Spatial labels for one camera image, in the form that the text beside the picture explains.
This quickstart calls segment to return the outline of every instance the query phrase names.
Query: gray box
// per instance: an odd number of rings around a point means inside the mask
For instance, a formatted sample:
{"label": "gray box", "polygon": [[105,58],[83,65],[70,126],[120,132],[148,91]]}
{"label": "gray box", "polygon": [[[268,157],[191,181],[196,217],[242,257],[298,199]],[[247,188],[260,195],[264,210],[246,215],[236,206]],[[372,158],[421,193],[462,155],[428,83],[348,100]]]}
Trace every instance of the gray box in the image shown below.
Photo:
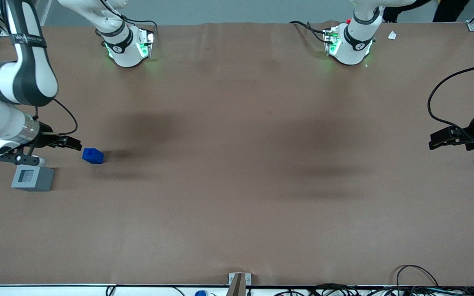
{"label": "gray box", "polygon": [[12,188],[24,191],[51,191],[54,170],[50,167],[21,164],[16,168]]}

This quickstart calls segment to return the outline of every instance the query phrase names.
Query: black pants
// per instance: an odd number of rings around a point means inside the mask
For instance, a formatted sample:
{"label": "black pants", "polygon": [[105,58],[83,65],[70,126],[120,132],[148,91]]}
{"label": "black pants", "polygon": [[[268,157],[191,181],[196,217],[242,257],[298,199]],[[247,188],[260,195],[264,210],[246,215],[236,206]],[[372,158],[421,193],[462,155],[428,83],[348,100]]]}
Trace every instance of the black pants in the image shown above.
{"label": "black pants", "polygon": [[[383,11],[383,19],[389,22],[396,22],[398,15],[401,12],[420,7],[429,1],[431,0],[416,0],[416,2],[411,5],[386,7]],[[469,0],[442,0],[436,9],[433,22],[455,22],[468,2]]]}

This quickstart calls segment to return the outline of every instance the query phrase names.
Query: brown table surface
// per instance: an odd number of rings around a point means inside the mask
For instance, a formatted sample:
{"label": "brown table surface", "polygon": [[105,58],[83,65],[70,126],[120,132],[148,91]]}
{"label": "brown table surface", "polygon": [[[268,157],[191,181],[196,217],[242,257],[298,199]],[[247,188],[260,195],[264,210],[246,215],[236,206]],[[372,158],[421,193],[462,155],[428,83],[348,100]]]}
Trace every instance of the brown table surface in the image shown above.
{"label": "brown table surface", "polygon": [[[49,193],[12,190],[15,167],[0,163],[0,283],[248,271],[256,284],[391,284],[419,264],[442,285],[474,285],[474,151],[429,151],[445,125],[426,108],[440,80],[474,66],[474,32],[384,24],[344,66],[300,30],[163,26],[154,59],[122,69],[93,28],[44,28],[75,137],[108,159],[38,150],[56,171]],[[14,56],[2,38],[0,60]],[[474,72],[442,86],[433,111],[466,126]],[[72,129],[54,103],[39,115]],[[402,283],[430,282],[408,271]]]}

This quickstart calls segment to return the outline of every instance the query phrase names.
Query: blue cube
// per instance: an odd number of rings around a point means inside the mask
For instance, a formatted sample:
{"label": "blue cube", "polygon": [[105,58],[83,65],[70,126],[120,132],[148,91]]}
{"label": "blue cube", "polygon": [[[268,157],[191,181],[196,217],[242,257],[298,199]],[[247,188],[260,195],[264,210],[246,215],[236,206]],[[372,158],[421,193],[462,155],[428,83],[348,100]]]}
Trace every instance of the blue cube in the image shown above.
{"label": "blue cube", "polygon": [[81,159],[94,164],[101,164],[104,162],[104,154],[96,148],[85,148]]}

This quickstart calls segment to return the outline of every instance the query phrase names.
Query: metal bracket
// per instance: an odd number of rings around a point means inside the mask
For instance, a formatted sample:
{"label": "metal bracket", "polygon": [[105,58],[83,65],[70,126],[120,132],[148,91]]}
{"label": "metal bracket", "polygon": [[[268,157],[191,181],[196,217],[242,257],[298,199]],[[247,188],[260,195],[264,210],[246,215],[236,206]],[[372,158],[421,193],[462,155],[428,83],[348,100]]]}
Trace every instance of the metal bracket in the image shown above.
{"label": "metal bracket", "polygon": [[38,167],[45,165],[45,159],[43,157],[32,155],[34,148],[30,148],[27,154],[24,153],[23,148],[25,148],[25,146],[19,146],[19,148],[12,149],[3,155],[0,155],[0,161],[13,163],[15,165],[37,165]]}
{"label": "metal bracket", "polygon": [[468,26],[469,32],[474,32],[474,25],[471,23],[470,19],[466,20],[466,25]]}
{"label": "metal bracket", "polygon": [[252,274],[244,272],[234,272],[228,274],[230,288],[226,296],[245,296],[246,286],[252,285]]}
{"label": "metal bracket", "polygon": [[[232,272],[228,273],[228,285],[232,284],[233,278],[235,277],[235,274],[237,273],[243,273],[243,272]],[[246,279],[246,285],[252,285],[252,274],[251,273],[243,273],[244,278]]]}

